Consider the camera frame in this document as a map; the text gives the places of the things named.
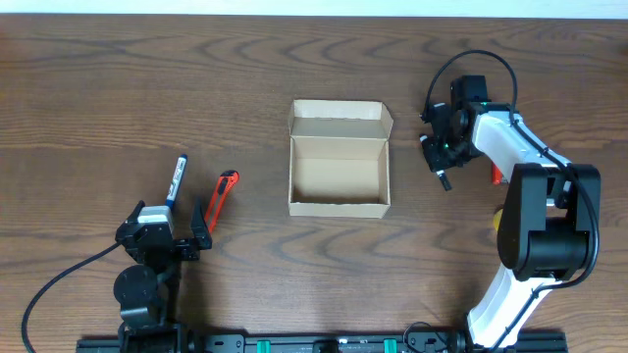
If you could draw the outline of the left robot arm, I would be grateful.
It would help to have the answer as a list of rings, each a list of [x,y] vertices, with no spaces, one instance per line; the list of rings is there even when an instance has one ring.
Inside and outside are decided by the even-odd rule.
[[[203,339],[175,319],[183,262],[212,248],[200,202],[191,213],[191,237],[175,238],[172,210],[140,201],[118,227],[115,240],[135,261],[115,280],[123,320],[122,352],[202,352]]]

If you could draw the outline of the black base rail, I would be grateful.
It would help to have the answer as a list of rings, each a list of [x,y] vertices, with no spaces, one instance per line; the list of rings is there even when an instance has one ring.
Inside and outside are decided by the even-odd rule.
[[[189,332],[132,334],[122,338],[81,339],[77,353],[198,352],[198,353],[453,353],[491,352],[474,344],[462,331],[414,330],[376,335],[199,335]]]

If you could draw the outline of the orange utility knife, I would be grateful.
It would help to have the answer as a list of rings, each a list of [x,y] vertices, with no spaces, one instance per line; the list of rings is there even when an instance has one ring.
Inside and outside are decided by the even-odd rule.
[[[220,174],[204,216],[209,232],[214,231],[225,201],[238,182],[239,173],[235,170],[228,170]]]

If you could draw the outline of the yellow tape roll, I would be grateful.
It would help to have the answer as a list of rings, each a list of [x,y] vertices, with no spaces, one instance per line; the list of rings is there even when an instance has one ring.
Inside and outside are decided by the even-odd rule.
[[[501,221],[501,217],[502,217],[502,211],[503,209],[500,208],[497,211],[495,211],[494,215],[493,215],[493,226],[495,231],[499,230],[499,225],[500,225],[500,221]]]

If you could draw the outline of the blue whiteboard marker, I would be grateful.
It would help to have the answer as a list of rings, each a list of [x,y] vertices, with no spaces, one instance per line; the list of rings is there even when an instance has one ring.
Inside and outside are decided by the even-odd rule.
[[[169,187],[168,194],[166,196],[166,201],[165,201],[165,205],[168,206],[171,211],[174,210],[175,205],[176,205],[176,200],[178,197],[179,190],[181,188],[186,165],[187,165],[187,155],[181,154],[177,160],[174,174],[171,179],[170,187]]]

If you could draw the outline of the open cardboard box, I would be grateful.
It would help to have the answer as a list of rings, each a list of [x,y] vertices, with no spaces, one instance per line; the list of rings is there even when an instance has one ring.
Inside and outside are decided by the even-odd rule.
[[[288,114],[288,212],[380,219],[391,206],[393,118],[378,101],[296,99]]]

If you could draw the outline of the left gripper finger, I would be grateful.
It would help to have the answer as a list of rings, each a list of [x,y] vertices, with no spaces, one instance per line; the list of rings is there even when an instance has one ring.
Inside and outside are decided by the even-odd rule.
[[[190,230],[199,250],[212,248],[211,233],[204,216],[205,213],[203,212],[201,201],[197,200],[191,213]]]
[[[140,200],[136,206],[134,207],[133,211],[131,212],[131,214],[128,216],[128,223],[129,224],[137,224],[138,223],[138,217],[139,214],[141,212],[141,210],[145,207],[145,203],[143,200]]]

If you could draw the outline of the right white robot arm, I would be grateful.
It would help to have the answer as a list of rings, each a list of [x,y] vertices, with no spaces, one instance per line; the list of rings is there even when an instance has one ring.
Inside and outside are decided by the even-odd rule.
[[[513,105],[492,101],[483,76],[450,84],[448,103],[429,104],[420,138],[430,171],[445,174],[486,156],[508,189],[497,222],[500,266],[481,301],[466,315],[452,352],[514,352],[519,331],[551,292],[587,278],[600,251],[601,175],[552,152]]]

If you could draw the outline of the black whiteboard marker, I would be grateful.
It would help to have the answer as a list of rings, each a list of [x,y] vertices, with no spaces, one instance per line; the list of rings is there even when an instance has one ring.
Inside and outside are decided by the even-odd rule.
[[[451,184],[445,174],[445,169],[449,167],[447,158],[439,150],[436,140],[427,134],[419,136],[421,147],[423,149],[424,159],[430,169],[441,182],[445,191],[451,190]]]

